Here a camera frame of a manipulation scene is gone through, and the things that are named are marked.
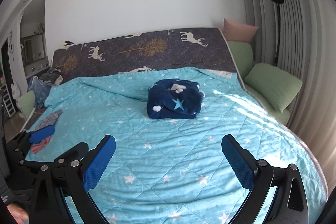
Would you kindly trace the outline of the person left hand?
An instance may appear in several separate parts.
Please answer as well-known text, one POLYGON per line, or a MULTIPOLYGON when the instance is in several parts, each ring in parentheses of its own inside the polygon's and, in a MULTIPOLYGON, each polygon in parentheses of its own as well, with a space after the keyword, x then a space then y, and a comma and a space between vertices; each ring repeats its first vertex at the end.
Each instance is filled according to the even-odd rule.
POLYGON ((11 203, 7 205, 7 209, 9 210, 11 215, 14 217, 17 224, 29 223, 28 213, 23 208, 21 208, 18 204, 11 203))

